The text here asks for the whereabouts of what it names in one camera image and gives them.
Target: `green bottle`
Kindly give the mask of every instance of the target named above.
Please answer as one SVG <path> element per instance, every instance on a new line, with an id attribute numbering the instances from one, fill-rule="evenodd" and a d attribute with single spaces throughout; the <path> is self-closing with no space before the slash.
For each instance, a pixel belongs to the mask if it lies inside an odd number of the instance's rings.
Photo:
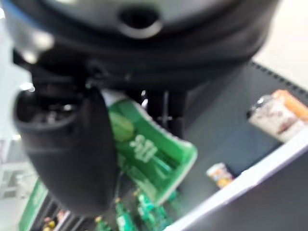
<path id="1" fill-rule="evenodd" d="M 95 219 L 96 231 L 112 231 L 107 222 L 102 220 L 102 217 L 97 217 Z"/>
<path id="2" fill-rule="evenodd" d="M 155 206 L 162 205 L 197 159 L 197 149 L 157 125 L 126 95 L 103 90 L 120 168 Z"/>
<path id="3" fill-rule="evenodd" d="M 155 207 L 149 198 L 142 192 L 135 192 L 138 199 L 138 212 L 150 231 L 163 231 L 172 223 L 172 218 L 162 206 Z"/>
<path id="4" fill-rule="evenodd" d="M 120 199 L 116 199 L 116 223 L 119 231 L 138 231 L 137 226 L 133 222 L 129 212 L 125 209 Z"/>

